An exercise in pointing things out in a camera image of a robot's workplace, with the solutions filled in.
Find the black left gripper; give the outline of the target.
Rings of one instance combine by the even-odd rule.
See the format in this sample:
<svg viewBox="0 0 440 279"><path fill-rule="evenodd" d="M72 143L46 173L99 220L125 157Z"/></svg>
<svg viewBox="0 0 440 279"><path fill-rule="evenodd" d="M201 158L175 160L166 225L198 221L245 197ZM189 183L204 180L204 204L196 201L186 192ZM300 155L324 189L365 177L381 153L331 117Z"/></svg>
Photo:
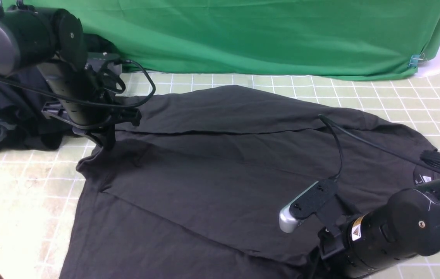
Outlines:
<svg viewBox="0 0 440 279"><path fill-rule="evenodd" d="M138 126L138 108L95 107L71 102L47 102L42 109L48 119L58 119L82 132L95 134L95 143L104 150L115 146L115 125L129 122Z"/></svg>

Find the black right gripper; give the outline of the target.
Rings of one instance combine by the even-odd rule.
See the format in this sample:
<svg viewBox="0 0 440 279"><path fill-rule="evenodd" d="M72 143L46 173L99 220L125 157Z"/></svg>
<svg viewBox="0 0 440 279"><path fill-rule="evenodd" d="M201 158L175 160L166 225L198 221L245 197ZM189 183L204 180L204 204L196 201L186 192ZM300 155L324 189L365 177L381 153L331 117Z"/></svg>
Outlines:
<svg viewBox="0 0 440 279"><path fill-rule="evenodd" d="M356 253L351 230L342 229L337 235L322 230L320 244L313 260L314 279L355 279Z"/></svg>

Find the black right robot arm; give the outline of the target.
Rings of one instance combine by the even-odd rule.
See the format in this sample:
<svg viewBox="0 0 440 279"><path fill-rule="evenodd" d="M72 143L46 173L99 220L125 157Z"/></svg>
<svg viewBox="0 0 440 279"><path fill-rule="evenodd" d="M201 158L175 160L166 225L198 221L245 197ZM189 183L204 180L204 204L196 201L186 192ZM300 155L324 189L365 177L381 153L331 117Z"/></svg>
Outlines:
<svg viewBox="0 0 440 279"><path fill-rule="evenodd" d="M379 208L319 233L311 275L363 279L418 256L440 252L440 179L403 189Z"/></svg>

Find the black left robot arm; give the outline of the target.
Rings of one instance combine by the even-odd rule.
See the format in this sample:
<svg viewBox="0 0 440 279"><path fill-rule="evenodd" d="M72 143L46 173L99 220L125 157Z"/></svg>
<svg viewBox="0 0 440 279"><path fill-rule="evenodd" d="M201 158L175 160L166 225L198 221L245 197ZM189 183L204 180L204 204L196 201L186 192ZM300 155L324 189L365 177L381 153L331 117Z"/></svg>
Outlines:
<svg viewBox="0 0 440 279"><path fill-rule="evenodd" d="M140 125L140 103L116 99L125 84L115 69L125 61L106 49L90 50L82 28L66 9L0 5L0 82L54 98L41 110L45 118L111 149L116 125Z"/></svg>

